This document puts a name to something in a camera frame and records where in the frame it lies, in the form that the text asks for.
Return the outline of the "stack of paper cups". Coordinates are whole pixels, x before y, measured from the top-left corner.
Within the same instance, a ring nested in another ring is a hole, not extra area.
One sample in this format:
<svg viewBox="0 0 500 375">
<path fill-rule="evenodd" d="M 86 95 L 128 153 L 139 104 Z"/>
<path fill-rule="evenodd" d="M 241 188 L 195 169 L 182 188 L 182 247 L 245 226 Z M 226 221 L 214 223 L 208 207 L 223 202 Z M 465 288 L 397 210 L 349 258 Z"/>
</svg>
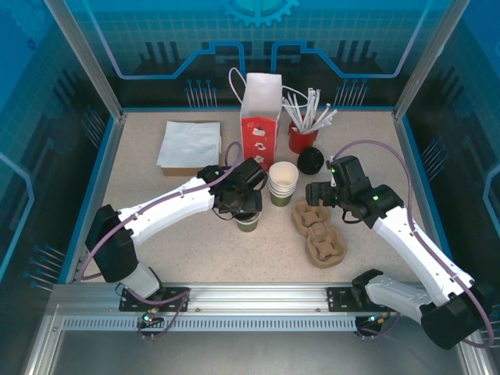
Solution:
<svg viewBox="0 0 500 375">
<path fill-rule="evenodd" d="M 289 204 L 298 182 L 298 168 L 291 162 L 276 162 L 269 170 L 271 202 L 277 207 Z"/>
</svg>

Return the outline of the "red paper gift bag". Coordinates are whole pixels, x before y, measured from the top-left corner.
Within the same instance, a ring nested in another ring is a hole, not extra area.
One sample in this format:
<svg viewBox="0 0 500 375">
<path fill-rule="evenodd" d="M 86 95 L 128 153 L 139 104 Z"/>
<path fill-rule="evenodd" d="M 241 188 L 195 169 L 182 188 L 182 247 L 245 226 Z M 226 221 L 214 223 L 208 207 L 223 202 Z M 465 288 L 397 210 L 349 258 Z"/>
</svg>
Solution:
<svg viewBox="0 0 500 375">
<path fill-rule="evenodd" d="M 301 92 L 282 84 L 280 74 L 247 73 L 235 67 L 229 85 L 241 104 L 240 123 L 244 158 L 252 157 L 264 170 L 275 160 L 283 91 Z"/>
</svg>

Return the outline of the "brown pulp cup carrier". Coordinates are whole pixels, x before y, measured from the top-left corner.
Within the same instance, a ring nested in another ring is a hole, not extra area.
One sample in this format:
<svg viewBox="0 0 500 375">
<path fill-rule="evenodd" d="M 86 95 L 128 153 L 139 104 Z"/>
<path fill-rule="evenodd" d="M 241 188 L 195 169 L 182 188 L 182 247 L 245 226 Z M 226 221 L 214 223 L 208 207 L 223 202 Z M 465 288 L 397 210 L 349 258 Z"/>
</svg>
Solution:
<svg viewBox="0 0 500 375">
<path fill-rule="evenodd" d="M 341 232 L 331 224 L 328 207 L 310 206 L 305 199 L 295 203 L 291 220 L 297 232 L 305 238 L 305 253 L 312 265 L 327 269 L 340 264 L 348 251 Z"/>
</svg>

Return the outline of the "single green paper cup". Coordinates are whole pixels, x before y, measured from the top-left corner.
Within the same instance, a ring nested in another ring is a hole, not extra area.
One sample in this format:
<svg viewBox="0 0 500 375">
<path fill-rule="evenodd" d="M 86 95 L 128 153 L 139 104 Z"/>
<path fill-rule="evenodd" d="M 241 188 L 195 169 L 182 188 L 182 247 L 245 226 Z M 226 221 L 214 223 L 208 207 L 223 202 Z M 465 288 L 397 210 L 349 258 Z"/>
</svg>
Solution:
<svg viewBox="0 0 500 375">
<path fill-rule="evenodd" d="M 237 222 L 237 227 L 244 233 L 249 233 L 254 231 L 259 223 L 260 213 L 243 213 L 237 214 L 235 220 Z"/>
</svg>

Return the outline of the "black lid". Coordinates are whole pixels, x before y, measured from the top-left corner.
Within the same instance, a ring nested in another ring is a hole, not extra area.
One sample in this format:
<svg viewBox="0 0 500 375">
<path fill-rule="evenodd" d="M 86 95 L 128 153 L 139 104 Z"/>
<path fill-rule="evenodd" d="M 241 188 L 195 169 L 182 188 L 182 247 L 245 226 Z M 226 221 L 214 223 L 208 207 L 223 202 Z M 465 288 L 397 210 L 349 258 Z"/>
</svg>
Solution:
<svg viewBox="0 0 500 375">
<path fill-rule="evenodd" d="M 324 164 L 323 153 L 315 147 L 302 150 L 297 160 L 298 170 L 306 175 L 317 174 Z"/>
</svg>

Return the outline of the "red straw holder cup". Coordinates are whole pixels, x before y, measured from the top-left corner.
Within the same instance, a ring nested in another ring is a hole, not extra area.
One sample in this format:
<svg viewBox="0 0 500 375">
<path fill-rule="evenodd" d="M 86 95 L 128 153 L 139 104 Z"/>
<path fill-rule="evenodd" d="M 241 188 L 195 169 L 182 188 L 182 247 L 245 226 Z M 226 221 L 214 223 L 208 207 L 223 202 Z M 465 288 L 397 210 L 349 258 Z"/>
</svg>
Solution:
<svg viewBox="0 0 500 375">
<path fill-rule="evenodd" d="M 293 153 L 300 154 L 305 148 L 313 146 L 317 134 L 317 130 L 307 134 L 299 133 L 294 122 L 291 121 L 288 127 L 288 147 Z"/>
</svg>

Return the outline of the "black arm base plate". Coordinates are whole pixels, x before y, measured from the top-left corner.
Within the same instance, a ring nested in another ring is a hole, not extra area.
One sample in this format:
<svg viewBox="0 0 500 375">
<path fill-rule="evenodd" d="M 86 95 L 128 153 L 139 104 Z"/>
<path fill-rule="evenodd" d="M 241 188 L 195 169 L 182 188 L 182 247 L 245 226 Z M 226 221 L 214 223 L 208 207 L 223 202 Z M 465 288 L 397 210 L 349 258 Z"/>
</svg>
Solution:
<svg viewBox="0 0 500 375">
<path fill-rule="evenodd" d="M 327 305 L 330 313 L 382 313 L 391 311 L 385 305 L 358 302 L 350 287 L 328 287 Z"/>
<path fill-rule="evenodd" d="M 190 289 L 188 287 L 165 287 L 148 297 L 150 302 L 155 302 L 155 304 L 152 305 L 139 301 L 126 288 L 124 288 L 121 291 L 119 311 L 139 313 L 157 308 L 161 313 L 175 313 L 181 304 L 182 297 L 180 295 L 189 291 Z M 174 298 L 174 300 L 163 305 L 158 305 L 158 302 L 171 298 Z"/>
</svg>

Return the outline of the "aluminium front rail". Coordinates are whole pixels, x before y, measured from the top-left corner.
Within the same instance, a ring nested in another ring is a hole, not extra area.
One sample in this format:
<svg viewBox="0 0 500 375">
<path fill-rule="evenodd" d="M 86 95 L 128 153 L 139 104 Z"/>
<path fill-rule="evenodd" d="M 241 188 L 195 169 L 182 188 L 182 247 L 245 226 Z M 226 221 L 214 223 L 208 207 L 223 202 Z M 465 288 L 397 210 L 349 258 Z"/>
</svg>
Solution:
<svg viewBox="0 0 500 375">
<path fill-rule="evenodd" d="M 327 288 L 349 283 L 189 284 L 186 314 L 205 316 L 327 315 Z M 54 287 L 47 310 L 66 316 L 118 315 L 119 288 L 112 284 L 60 284 Z M 336 312 L 366 315 L 369 312 Z"/>
</svg>

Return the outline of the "aluminium frame post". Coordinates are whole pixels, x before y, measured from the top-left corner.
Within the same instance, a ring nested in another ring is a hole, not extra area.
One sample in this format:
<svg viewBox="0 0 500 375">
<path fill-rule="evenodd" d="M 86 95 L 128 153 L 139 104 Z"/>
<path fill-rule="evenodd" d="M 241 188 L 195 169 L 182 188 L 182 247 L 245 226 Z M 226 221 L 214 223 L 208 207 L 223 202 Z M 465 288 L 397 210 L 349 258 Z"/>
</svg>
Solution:
<svg viewBox="0 0 500 375">
<path fill-rule="evenodd" d="M 44 0 L 50 13 L 72 48 L 79 63 L 114 120 L 123 119 L 123 109 L 98 60 L 65 0 Z"/>
<path fill-rule="evenodd" d="M 394 120 L 396 122 L 402 122 L 403 116 L 421 89 L 469 3 L 470 0 L 450 0 L 395 105 Z"/>
</svg>

